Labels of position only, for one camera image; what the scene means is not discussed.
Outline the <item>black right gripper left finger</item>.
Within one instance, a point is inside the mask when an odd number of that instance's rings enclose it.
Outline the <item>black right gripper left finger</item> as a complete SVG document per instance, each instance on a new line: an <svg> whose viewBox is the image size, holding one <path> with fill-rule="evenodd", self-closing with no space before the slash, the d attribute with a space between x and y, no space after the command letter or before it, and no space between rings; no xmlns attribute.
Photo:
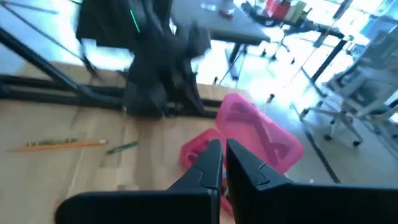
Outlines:
<svg viewBox="0 0 398 224"><path fill-rule="evenodd" d="M55 224L219 224L222 160L213 140L167 190L77 194L56 209Z"/></svg>

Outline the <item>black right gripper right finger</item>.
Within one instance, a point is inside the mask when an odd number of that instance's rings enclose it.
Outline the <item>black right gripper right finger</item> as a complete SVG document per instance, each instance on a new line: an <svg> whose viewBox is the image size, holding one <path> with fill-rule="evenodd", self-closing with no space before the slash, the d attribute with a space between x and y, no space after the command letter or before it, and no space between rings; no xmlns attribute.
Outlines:
<svg viewBox="0 0 398 224"><path fill-rule="evenodd" d="M236 224L398 224L398 189L294 182L234 139L226 174Z"/></svg>

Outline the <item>pink plastic supply box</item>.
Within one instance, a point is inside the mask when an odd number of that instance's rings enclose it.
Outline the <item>pink plastic supply box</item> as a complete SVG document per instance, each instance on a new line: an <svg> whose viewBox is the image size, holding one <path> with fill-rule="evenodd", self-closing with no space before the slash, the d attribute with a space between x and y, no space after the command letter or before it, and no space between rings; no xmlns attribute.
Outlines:
<svg viewBox="0 0 398 224"><path fill-rule="evenodd" d="M189 170L211 141L221 141L223 175L220 208L223 207L234 216L226 174L227 141L236 140L283 175L303 156L303 146L295 137L278 127L250 102L235 93L224 97L215 123L215 129L206 130L182 146L180 162Z"/></svg>

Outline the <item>green marker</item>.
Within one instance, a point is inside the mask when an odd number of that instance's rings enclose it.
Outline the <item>green marker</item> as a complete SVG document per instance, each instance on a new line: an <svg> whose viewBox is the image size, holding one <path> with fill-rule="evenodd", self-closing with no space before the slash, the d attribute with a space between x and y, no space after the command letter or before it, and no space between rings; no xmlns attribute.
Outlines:
<svg viewBox="0 0 398 224"><path fill-rule="evenodd" d="M131 147L134 147L136 145L138 145L137 141L130 142L130 143L127 143L127 144L123 144L121 146L118 146L118 147L115 147L115 148L112 148L112 149L106 151L106 155L112 155L112 154L115 154L117 152L121 152L123 150L126 150L126 149L129 149Z"/></svg>

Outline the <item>orange pencil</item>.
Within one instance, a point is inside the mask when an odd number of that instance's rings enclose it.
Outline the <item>orange pencil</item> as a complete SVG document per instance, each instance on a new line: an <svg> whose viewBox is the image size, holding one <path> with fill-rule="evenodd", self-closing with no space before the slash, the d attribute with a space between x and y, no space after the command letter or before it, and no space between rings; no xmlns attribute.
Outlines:
<svg viewBox="0 0 398 224"><path fill-rule="evenodd" d="M23 146L11 149L10 152L35 152L35 151L48 151L68 148L79 148L79 147L90 147L90 146L102 146L107 144L108 141L100 139L97 141L84 141L84 142L72 142L68 144L54 144L54 145L41 145L41 146Z"/></svg>

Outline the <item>camouflage pattern pencil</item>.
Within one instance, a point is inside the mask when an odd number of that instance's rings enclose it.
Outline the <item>camouflage pattern pencil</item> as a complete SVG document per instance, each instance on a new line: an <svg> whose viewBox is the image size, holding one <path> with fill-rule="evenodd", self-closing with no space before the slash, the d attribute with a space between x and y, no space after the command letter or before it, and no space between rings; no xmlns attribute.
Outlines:
<svg viewBox="0 0 398 224"><path fill-rule="evenodd" d="M65 138L65 139L45 139L40 141L31 141L25 144L26 147L35 147L35 146L52 146L57 144L70 144L73 142L77 142L78 138Z"/></svg>

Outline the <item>red box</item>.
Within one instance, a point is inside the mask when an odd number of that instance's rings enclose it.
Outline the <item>red box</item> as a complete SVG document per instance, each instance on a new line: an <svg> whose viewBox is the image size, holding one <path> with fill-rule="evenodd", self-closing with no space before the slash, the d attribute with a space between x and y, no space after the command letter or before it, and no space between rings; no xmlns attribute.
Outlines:
<svg viewBox="0 0 398 224"><path fill-rule="evenodd" d="M264 14L283 20L290 8L290 0L267 0Z"/></svg>

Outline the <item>white office chair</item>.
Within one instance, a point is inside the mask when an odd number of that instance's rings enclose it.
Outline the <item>white office chair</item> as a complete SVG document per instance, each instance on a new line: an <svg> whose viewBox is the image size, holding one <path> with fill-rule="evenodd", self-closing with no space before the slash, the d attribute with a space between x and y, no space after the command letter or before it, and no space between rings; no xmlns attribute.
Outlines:
<svg viewBox="0 0 398 224"><path fill-rule="evenodd" d="M322 109L324 102L331 101L326 97L316 106L303 109L300 119L311 111L329 116L331 130L324 139L333 139L335 130L343 124L356 137L353 146L358 147L364 139L354 127L354 119L377 125L398 111L398 98L386 103L398 90L398 24L388 32L379 30L355 63L333 75L326 87L340 97L340 109Z"/></svg>

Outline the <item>long black table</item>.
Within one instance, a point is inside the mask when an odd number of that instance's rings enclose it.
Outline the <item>long black table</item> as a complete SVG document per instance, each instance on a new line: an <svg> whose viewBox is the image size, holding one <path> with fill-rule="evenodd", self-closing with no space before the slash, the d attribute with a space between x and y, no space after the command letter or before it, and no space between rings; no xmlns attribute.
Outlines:
<svg viewBox="0 0 398 224"><path fill-rule="evenodd" d="M338 45L332 50L332 53L330 54L331 58L327 58L324 63L320 66L320 68L317 70L317 72L314 74L313 77L309 77L306 73L305 75L309 79L310 83L313 85L313 87L316 89L316 91L321 94L321 96L325 96L324 93L321 92L319 87L316 86L315 82L320 76L320 74L326 69L327 66L329 66L330 62L336 57L336 55L342 50L343 46L345 43L347 43L347 40L344 39L345 35L340 32L338 29L332 28L331 26L326 26L324 24L319 24L311 21L310 19L307 19L304 14L308 14L312 8L310 8L307 12L305 12L303 9L300 12L300 15L298 19L295 21L292 19L292 17L287 18L287 12L285 18L283 20L280 19L274 19L271 18L267 15L264 14L265 8L262 13L259 13L259 6L254 5L252 6L249 2L244 2L241 5L242 10L248 14L248 16L254 21L257 22L258 24L264 26L264 27L275 27L279 26L282 28L284 25L288 25L289 28L286 30L283 30L284 34L281 38L281 40L278 42L277 49L275 50L275 53L272 55L271 60L275 60L277 51L281 48L284 47L287 52L290 52L290 49L284 44L284 39L293 34L299 34L299 33L305 33L305 32L310 32L310 31L315 31L319 32L320 36L318 39L314 42L314 47L317 48L317 45L321 45L324 41L325 38L327 38L329 35L333 37L337 37L340 39L340 42Z"/></svg>

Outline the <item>grey desk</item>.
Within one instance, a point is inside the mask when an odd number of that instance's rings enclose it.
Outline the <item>grey desk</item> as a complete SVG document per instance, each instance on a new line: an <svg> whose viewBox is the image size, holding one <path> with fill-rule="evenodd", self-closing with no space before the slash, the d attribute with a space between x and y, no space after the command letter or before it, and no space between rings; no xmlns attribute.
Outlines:
<svg viewBox="0 0 398 224"><path fill-rule="evenodd" d="M234 9L233 18L219 15L220 9ZM179 24L197 22L209 30L213 40L233 42L234 48L228 63L233 63L242 45L259 45L270 41L262 31L262 26L254 22L233 0L174 0L172 4L173 20Z"/></svg>

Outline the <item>black aluminium table frame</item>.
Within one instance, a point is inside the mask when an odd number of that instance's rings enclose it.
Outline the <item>black aluminium table frame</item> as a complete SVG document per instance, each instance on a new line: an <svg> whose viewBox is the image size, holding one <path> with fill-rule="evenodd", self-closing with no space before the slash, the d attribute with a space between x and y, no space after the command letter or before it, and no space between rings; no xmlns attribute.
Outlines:
<svg viewBox="0 0 398 224"><path fill-rule="evenodd" d="M125 87L94 86L73 81L49 61L0 27L0 43L38 68L46 80L0 74L0 99L54 103L123 111L131 116L196 116L215 118L221 100L202 98L195 74L178 81L151 73L149 78L125 73Z"/></svg>

